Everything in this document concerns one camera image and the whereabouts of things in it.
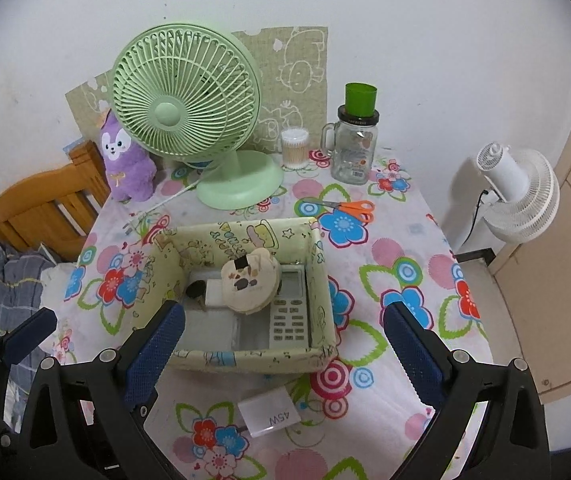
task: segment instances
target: glass mug handle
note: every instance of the glass mug handle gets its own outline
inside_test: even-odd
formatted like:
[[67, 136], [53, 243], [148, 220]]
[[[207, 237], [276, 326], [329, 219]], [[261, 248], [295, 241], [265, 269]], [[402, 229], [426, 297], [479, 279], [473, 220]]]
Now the glass mug handle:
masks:
[[332, 146], [334, 147], [336, 145], [335, 142], [335, 127], [336, 127], [336, 123], [328, 123], [325, 126], [322, 127], [321, 129], [321, 152], [323, 153], [323, 155], [325, 156], [329, 156], [332, 157], [333, 153], [334, 153], [334, 149], [328, 149], [328, 141], [327, 141], [327, 137], [328, 137], [328, 131], [332, 130], [333, 135], [332, 135]]

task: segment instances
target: table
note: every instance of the table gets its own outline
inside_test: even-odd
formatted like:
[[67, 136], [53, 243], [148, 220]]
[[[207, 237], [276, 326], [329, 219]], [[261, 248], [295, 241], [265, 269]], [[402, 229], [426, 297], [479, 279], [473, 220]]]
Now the table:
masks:
[[[425, 327], [451, 348], [491, 362], [478, 310], [441, 229], [416, 183], [393, 151], [380, 148], [370, 182], [347, 186], [329, 174], [329, 160], [310, 152], [302, 170], [286, 170], [269, 199], [237, 210], [202, 205], [191, 190], [149, 216], [138, 232], [122, 225], [197, 178], [185, 166], [161, 173], [147, 203], [109, 199], [88, 235], [70, 279], [53, 354], [63, 363], [93, 359], [118, 348], [137, 317], [136, 297], [146, 265], [147, 241], [164, 225], [189, 225], [317, 216], [324, 239], [328, 286], [337, 327], [339, 358], [319, 373], [261, 376], [166, 368], [159, 399], [146, 421], [157, 446], [188, 478], [237, 480], [388, 479], [433, 416], [416, 396], [383, 335], [382, 307], [402, 300]], [[302, 200], [368, 199], [374, 222], [349, 221], [345, 213]], [[285, 385], [302, 422], [258, 439], [236, 428], [236, 403]], [[483, 416], [475, 410], [445, 478], [465, 463]]]

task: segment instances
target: blue gripper pad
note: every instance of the blue gripper pad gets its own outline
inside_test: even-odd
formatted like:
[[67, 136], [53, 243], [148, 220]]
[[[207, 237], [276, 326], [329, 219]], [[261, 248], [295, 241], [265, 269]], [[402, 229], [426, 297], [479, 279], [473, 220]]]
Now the blue gripper pad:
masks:
[[186, 313], [183, 306], [175, 303], [126, 372], [124, 402], [128, 410], [134, 410], [137, 404], [144, 404], [150, 398], [185, 327]]
[[39, 343], [56, 330], [56, 314], [49, 308], [41, 308], [12, 330], [3, 346], [3, 362], [17, 365]]
[[443, 373], [393, 304], [383, 313], [383, 331], [421, 402], [440, 410], [445, 402]]

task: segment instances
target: black jar lid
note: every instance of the black jar lid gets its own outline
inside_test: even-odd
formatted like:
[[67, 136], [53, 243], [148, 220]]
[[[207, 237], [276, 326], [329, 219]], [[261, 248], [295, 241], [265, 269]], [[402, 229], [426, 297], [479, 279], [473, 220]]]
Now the black jar lid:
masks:
[[345, 111], [345, 105], [341, 105], [339, 110], [337, 110], [339, 120], [344, 123], [354, 124], [355, 126], [375, 126], [379, 122], [379, 112], [376, 110], [374, 114], [370, 117], [357, 117], [355, 115], [350, 115]]

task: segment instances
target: fan stand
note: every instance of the fan stand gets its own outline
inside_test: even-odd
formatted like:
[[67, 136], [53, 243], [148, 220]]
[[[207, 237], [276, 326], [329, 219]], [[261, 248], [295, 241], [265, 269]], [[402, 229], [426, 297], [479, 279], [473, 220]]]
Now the fan stand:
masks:
[[232, 150], [197, 186], [198, 199], [214, 209], [245, 209], [272, 196], [284, 179], [274, 159], [261, 152]]

